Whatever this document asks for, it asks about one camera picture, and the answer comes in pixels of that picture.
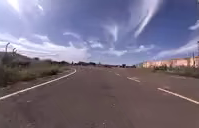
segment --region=wispy cloud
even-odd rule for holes
[[[189,27],[189,30],[197,30],[199,29],[199,20],[196,21],[196,23]]]
[[[33,14],[36,10],[40,10],[40,13],[44,14],[39,0],[7,0],[7,2],[22,17],[25,13]]]
[[[88,41],[90,43],[90,47],[91,48],[104,48],[104,45],[102,45],[100,42],[98,41],[93,41],[93,40],[90,40]]]
[[[154,48],[155,48],[155,45],[150,45],[150,46],[140,45],[138,48],[132,50],[132,52],[135,52],[135,53],[147,52]]]
[[[41,40],[48,40],[45,36],[39,35],[37,37]],[[42,41],[41,44],[37,44],[26,38],[16,38],[9,34],[0,33],[0,51],[5,49],[5,45],[8,42],[11,42],[9,50],[17,48],[18,53],[29,57],[39,57],[56,61],[86,61],[90,57],[88,48],[76,48],[71,42],[69,46],[57,45],[50,42],[50,40],[48,40],[48,42]]]
[[[47,36],[42,36],[42,35],[35,34],[34,37],[40,39],[43,42],[48,42],[49,41]]]
[[[113,24],[110,24],[110,25],[104,25],[103,27],[112,36],[112,38],[113,38],[112,42],[116,42],[118,40],[118,31],[119,31],[118,25],[113,23]]]
[[[77,34],[77,33],[74,33],[74,32],[64,32],[63,35],[64,36],[72,36],[72,37],[74,37],[76,39],[81,39],[80,35]]]
[[[130,26],[137,26],[135,31],[135,38],[137,38],[149,24],[151,19],[157,13],[163,0],[141,0],[141,4],[138,1],[131,7],[131,20]]]
[[[164,57],[184,55],[184,54],[196,52],[198,50],[198,44],[197,44],[198,41],[199,41],[199,36],[189,40],[188,43],[186,43],[185,45],[179,48],[161,51],[156,56],[154,56],[153,59],[160,59]]]
[[[126,54],[127,50],[115,50],[114,48],[110,48],[108,51],[103,52],[104,54],[115,55],[117,57],[123,56]]]

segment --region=asphalt road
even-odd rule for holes
[[[76,69],[67,78],[1,100],[0,128],[199,128],[197,79],[135,69]]]

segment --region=blue sky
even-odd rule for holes
[[[198,40],[197,0],[0,0],[0,51],[136,64],[191,56]]]

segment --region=white road line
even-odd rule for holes
[[[182,77],[182,76],[170,76],[172,78],[177,78],[177,79],[186,79],[185,77]]]
[[[162,88],[157,88],[157,89],[160,90],[160,91],[169,93],[169,94],[171,94],[171,95],[177,96],[177,97],[179,97],[179,98],[182,98],[182,99],[184,99],[184,100],[187,100],[187,101],[189,101],[189,102],[192,102],[192,103],[195,103],[195,104],[199,105],[199,101],[190,99],[190,98],[188,98],[188,97],[182,96],[182,95],[180,95],[180,94],[177,94],[177,93],[174,93],[174,92],[171,92],[171,91],[162,89]]]
[[[133,79],[133,78],[130,78],[130,77],[127,77],[127,78],[130,79],[130,80],[136,81],[136,82],[138,82],[138,83],[141,82],[141,81],[139,81],[139,80],[136,80],[136,79]]]
[[[118,73],[115,73],[115,75],[120,76],[120,74],[118,74]]]
[[[67,75],[65,75],[65,76],[62,76],[62,77],[59,77],[59,78],[57,78],[57,79],[50,80],[50,81],[48,81],[48,82],[45,82],[45,83],[42,83],[42,84],[38,84],[38,85],[35,85],[35,86],[33,86],[33,87],[26,88],[26,89],[23,89],[23,90],[20,90],[20,91],[17,91],[17,92],[14,92],[14,93],[5,95],[5,96],[3,96],[3,97],[0,97],[0,101],[1,101],[1,100],[4,100],[4,99],[7,99],[7,98],[9,98],[9,97],[18,95],[18,94],[20,94],[20,93],[24,93],[24,92],[30,91],[30,90],[32,90],[32,89],[35,89],[35,88],[38,88],[38,87],[47,85],[47,84],[52,83],[52,82],[55,82],[55,81],[58,81],[58,80],[60,80],[60,79],[66,78],[66,77],[68,77],[68,76],[70,76],[70,75],[73,75],[73,74],[75,74],[75,73],[76,73],[76,69],[74,69],[74,71],[73,71],[72,73],[67,74]]]

